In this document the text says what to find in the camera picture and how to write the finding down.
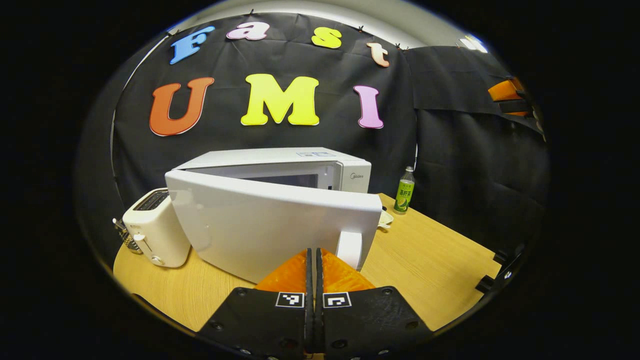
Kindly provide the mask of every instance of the orange object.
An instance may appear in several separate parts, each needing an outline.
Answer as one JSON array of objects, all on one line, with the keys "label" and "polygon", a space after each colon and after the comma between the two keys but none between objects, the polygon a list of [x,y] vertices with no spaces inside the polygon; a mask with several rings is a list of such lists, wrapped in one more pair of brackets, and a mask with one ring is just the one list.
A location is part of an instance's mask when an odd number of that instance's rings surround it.
[{"label": "orange object", "polygon": [[324,249],[322,249],[322,270],[325,293],[375,288],[361,273]]},{"label": "orange object", "polygon": [[520,90],[522,90],[522,86],[519,81],[516,80],[514,83],[511,80],[505,80],[499,84],[493,85],[489,89],[489,95],[491,95],[493,101],[516,100],[522,99],[516,93],[516,91]]},{"label": "orange object", "polygon": [[[325,249],[321,251],[325,293],[375,288],[362,274],[340,260],[336,255],[333,255]],[[265,291],[304,293],[307,289],[306,277],[307,251],[303,250],[287,260],[284,264],[278,266],[276,270],[258,283],[255,288]]]},{"label": "orange object", "polygon": [[287,293],[307,292],[307,250],[303,250],[276,270],[267,275],[258,285],[258,290],[283,291]]},{"label": "orange object", "polygon": [[179,119],[169,117],[169,107],[173,95],[180,88],[180,84],[168,84],[154,90],[154,103],[149,115],[149,127],[151,131],[160,136],[181,134],[191,129],[200,120],[202,106],[207,87],[213,84],[213,78],[198,78],[187,84],[191,89],[187,112]]},{"label": "orange object", "polygon": [[528,114],[529,112],[527,111],[519,111],[517,113],[507,113],[508,115],[516,115],[516,116],[524,116],[526,114]]}]

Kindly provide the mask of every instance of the wooden table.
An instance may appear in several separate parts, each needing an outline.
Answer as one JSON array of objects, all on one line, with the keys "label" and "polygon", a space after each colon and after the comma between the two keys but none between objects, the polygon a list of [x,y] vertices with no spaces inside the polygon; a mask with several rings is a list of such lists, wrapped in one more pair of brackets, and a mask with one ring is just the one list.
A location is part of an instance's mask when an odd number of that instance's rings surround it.
[{"label": "wooden table", "polygon": [[[373,285],[395,286],[431,330],[462,315],[480,300],[475,289],[498,274],[494,253],[423,214],[391,210],[394,200],[380,194],[394,216],[390,229],[378,228],[362,267]],[[193,249],[180,268],[153,265],[145,256],[120,247],[113,274],[131,293],[164,314],[198,331],[229,292],[255,284],[201,260]]]}]

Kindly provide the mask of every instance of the white wall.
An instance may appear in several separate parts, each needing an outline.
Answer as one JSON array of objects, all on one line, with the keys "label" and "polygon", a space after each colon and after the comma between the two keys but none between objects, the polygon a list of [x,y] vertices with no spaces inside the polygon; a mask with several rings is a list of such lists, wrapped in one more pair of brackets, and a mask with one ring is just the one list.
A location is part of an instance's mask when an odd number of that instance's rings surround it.
[{"label": "white wall", "polygon": [[224,17],[256,13],[289,12],[331,19],[359,27],[393,44],[407,47],[455,46],[466,33],[427,10],[402,0],[263,1],[227,0],[210,6],[176,25],[174,31]]}]

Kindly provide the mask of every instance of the yellow letter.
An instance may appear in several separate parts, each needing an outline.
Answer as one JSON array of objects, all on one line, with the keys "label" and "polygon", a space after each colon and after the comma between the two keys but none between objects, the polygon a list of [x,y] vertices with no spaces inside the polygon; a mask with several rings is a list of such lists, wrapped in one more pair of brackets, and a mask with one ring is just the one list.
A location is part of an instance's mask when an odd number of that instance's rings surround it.
[{"label": "yellow letter", "polygon": [[315,36],[311,37],[311,42],[318,46],[329,47],[330,49],[337,49],[342,45],[340,39],[342,34],[336,29],[330,28],[316,28],[314,30]]},{"label": "yellow letter", "polygon": [[246,115],[240,119],[242,125],[264,125],[267,123],[268,117],[262,113],[262,103],[267,104],[267,109],[277,124],[282,122],[291,104],[293,104],[293,111],[289,115],[289,123],[318,125],[320,122],[314,108],[314,93],[318,80],[298,76],[291,81],[284,92],[273,75],[270,74],[252,74],[246,77],[246,82],[251,84],[251,94]]}]

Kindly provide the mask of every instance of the white microwave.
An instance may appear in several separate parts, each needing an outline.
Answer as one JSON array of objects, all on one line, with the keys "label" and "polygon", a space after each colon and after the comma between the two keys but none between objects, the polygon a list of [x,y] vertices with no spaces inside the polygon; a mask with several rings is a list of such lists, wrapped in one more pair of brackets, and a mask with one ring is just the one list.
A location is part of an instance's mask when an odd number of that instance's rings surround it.
[{"label": "white microwave", "polygon": [[365,160],[311,147],[208,152],[164,178],[198,256],[259,282],[307,248],[360,270],[382,211],[370,172]]},{"label": "white microwave", "polygon": [[288,147],[211,151],[174,170],[303,186],[366,193],[371,163],[324,147]]}]

